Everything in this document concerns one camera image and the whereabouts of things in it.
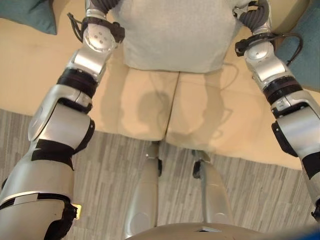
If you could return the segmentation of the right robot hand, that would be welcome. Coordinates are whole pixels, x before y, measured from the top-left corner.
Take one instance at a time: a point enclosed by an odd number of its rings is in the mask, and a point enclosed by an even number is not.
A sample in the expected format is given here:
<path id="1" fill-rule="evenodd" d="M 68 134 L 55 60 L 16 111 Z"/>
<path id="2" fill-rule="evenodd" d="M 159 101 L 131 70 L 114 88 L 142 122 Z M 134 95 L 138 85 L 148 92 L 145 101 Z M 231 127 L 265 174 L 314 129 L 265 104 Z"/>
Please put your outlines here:
<path id="1" fill-rule="evenodd" d="M 251 0 L 235 6 L 232 13 L 253 35 L 271 32 L 271 5 L 268 0 Z"/>

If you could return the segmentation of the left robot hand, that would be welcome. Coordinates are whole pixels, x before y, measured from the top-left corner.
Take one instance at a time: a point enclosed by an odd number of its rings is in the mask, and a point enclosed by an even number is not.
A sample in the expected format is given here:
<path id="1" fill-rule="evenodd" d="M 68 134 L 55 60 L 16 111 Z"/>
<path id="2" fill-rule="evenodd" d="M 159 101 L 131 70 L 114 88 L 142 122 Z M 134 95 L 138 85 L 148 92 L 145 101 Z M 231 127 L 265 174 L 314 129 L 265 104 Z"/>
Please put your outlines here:
<path id="1" fill-rule="evenodd" d="M 85 10 L 98 10 L 106 15 L 119 1 L 120 0 L 86 0 Z"/>

